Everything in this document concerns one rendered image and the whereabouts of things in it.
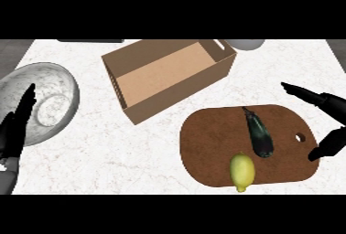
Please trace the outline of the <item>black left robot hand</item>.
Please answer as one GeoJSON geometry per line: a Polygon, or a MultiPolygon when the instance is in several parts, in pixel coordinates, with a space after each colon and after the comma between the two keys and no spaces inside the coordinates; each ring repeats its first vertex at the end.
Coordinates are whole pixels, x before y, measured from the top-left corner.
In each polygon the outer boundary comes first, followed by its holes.
{"type": "Polygon", "coordinates": [[[36,84],[24,92],[16,110],[0,122],[0,159],[19,157],[24,150],[25,127],[36,104],[36,84]]]}

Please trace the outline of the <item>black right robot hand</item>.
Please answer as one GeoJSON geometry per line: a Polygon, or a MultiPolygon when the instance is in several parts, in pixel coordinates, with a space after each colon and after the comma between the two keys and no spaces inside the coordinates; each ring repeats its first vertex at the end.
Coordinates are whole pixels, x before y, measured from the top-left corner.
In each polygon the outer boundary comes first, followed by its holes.
{"type": "Polygon", "coordinates": [[[315,161],[325,156],[334,156],[346,147],[346,99],[325,92],[318,94],[286,82],[283,82],[281,85],[290,95],[315,105],[325,114],[343,124],[339,129],[333,130],[330,134],[325,135],[318,146],[308,154],[308,160],[315,161]]]}

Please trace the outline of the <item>dark purple eggplant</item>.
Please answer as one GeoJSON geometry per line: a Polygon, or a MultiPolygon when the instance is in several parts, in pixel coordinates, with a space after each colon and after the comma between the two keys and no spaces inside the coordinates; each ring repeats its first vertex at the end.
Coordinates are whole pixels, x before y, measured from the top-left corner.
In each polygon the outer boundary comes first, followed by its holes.
{"type": "Polygon", "coordinates": [[[260,117],[246,107],[243,107],[250,134],[253,151],[260,158],[268,158],[274,154],[274,140],[268,132],[260,117]]]}

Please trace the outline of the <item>brown wooden cutting board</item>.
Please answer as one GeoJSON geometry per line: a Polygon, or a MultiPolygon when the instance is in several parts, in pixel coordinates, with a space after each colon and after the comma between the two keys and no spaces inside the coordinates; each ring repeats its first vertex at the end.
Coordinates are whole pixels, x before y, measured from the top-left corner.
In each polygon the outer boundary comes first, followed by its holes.
{"type": "Polygon", "coordinates": [[[256,166],[256,184],[303,181],[320,162],[308,159],[317,140],[305,120],[280,105],[209,108],[195,111],[181,128],[181,159],[191,177],[206,186],[231,186],[229,159],[247,154],[256,166]],[[274,155],[255,154],[244,110],[259,116],[274,139],[274,155]]]}

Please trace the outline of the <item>open cardboard box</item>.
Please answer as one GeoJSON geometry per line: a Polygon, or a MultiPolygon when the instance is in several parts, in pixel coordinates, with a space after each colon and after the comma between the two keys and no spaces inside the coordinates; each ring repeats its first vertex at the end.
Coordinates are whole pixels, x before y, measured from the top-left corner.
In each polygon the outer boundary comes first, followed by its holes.
{"type": "Polygon", "coordinates": [[[226,77],[237,51],[223,39],[142,39],[102,55],[135,124],[226,77]]]}

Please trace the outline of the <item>white marbled bowl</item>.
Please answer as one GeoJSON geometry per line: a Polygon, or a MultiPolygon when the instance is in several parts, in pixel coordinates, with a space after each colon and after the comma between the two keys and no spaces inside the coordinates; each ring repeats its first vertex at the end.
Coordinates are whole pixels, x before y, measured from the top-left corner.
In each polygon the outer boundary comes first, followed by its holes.
{"type": "Polygon", "coordinates": [[[15,69],[0,79],[0,122],[14,112],[24,92],[36,84],[36,104],[27,123],[24,145],[40,144],[64,130],[80,104],[80,89],[70,71],[50,62],[15,69]]]}

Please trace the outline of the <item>grey round container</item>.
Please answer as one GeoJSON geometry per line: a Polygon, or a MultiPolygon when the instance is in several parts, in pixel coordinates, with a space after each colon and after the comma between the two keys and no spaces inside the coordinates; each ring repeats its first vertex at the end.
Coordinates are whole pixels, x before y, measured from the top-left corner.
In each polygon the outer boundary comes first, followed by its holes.
{"type": "Polygon", "coordinates": [[[265,40],[263,39],[228,39],[228,44],[240,50],[255,50],[257,49],[265,40]]]}

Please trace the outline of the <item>yellow lemon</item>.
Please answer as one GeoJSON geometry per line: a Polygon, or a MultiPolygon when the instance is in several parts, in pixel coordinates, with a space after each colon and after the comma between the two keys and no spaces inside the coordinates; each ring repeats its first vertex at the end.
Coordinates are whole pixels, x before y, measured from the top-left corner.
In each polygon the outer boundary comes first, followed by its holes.
{"type": "Polygon", "coordinates": [[[229,177],[238,192],[244,192],[253,184],[256,167],[252,158],[246,154],[237,154],[229,160],[229,177]]]}

